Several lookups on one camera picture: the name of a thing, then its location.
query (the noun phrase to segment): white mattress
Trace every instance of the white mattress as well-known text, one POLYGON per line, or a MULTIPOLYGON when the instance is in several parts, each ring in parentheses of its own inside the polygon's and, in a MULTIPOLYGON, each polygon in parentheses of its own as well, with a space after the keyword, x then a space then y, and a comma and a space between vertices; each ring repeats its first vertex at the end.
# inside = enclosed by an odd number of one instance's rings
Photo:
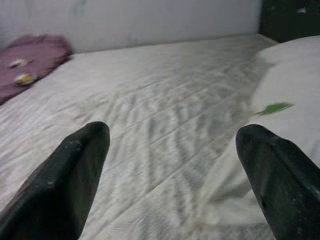
POLYGON ((81 240, 272 239, 207 230, 197 192, 248 119, 256 35, 76 54, 0 106, 0 210, 64 137, 91 121, 111 146, 81 240))

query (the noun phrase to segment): purple blanket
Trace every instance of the purple blanket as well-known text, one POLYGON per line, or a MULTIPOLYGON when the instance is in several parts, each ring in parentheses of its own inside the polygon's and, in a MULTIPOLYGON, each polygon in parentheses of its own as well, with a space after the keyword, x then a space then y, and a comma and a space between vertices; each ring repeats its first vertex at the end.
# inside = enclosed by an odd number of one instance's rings
POLYGON ((61 36, 23 36, 0 52, 0 105, 30 88, 18 86, 15 78, 21 74, 36 76, 39 80, 69 59, 71 48, 61 36), (17 59, 28 63, 9 67, 17 59))

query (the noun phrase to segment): black cabinet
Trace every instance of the black cabinet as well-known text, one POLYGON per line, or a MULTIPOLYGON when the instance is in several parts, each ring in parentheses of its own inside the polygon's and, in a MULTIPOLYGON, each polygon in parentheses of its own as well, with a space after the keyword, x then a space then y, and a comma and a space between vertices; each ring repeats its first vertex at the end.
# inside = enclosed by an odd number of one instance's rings
POLYGON ((264 0, 259 32, 280 43, 320 35, 320 0, 264 0))

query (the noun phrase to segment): white wall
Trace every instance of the white wall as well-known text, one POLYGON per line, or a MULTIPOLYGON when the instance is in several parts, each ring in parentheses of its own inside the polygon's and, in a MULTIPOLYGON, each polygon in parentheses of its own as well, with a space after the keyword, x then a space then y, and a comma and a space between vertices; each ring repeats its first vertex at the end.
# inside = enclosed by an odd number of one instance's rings
POLYGON ((77 52, 253 33, 262 0, 0 0, 0 44, 61 33, 77 52))

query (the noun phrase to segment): white pillow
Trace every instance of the white pillow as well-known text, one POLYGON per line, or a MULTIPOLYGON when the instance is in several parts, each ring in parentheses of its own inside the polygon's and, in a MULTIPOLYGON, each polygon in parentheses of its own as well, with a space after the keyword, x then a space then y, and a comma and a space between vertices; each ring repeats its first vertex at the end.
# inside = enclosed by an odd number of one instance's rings
MULTIPOLYGON (((320 37, 279 44, 263 50, 258 57, 274 65, 253 95, 252 111, 263 112, 267 106, 283 102, 293 106, 269 115, 254 115, 248 124, 262 125, 294 142, 320 167, 320 37)), ((199 221, 206 225, 266 222, 235 142, 234 137, 202 186, 199 221)))

